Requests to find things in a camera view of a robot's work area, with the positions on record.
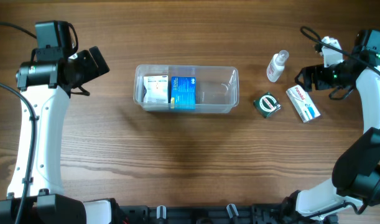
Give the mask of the green ointment box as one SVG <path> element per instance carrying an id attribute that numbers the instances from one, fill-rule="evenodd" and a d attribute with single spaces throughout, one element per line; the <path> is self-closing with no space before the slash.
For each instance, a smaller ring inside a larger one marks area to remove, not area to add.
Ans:
<path id="1" fill-rule="evenodd" d="M 278 99 L 269 91 L 253 101 L 253 106 L 264 118 L 268 118 L 281 109 Z"/>

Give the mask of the white medicine box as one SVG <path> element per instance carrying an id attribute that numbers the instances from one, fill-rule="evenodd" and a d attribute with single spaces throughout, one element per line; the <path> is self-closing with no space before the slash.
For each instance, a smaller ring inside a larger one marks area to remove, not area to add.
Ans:
<path id="1" fill-rule="evenodd" d="M 167 75 L 144 77 L 144 102 L 168 103 L 169 78 Z"/>

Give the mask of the blue lozenge box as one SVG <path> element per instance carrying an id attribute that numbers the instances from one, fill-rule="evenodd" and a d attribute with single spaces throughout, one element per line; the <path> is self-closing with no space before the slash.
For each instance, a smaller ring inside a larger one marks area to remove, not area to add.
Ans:
<path id="1" fill-rule="evenodd" d="M 196 105 L 196 78 L 172 77 L 170 108 L 174 110 L 194 110 Z"/>

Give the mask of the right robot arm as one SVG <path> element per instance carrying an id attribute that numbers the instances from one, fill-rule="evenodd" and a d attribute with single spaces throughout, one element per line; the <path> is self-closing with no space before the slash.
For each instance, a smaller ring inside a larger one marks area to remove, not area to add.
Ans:
<path id="1" fill-rule="evenodd" d="M 351 52 L 309 27 L 300 32 L 315 42 L 324 63 L 301 69 L 296 84 L 306 92 L 331 90 L 331 100 L 339 90 L 346 90 L 342 99 L 353 90 L 361 98 L 363 134 L 338 158 L 331 178 L 295 191 L 280 205 L 281 223 L 328 223 L 342 210 L 360 215 L 380 204 L 380 30 L 359 31 Z"/>

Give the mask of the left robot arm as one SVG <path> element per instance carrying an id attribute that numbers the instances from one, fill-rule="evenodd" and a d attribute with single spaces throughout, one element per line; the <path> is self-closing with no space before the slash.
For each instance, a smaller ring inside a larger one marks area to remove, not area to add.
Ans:
<path id="1" fill-rule="evenodd" d="M 16 73 L 13 94 L 22 121 L 16 166 L 0 200 L 0 223 L 125 223 L 112 198 L 81 202 L 66 197 L 60 156 L 63 121 L 72 95 L 109 72 L 100 50 L 79 50 L 74 26 L 66 21 L 35 25 L 37 47 Z"/>

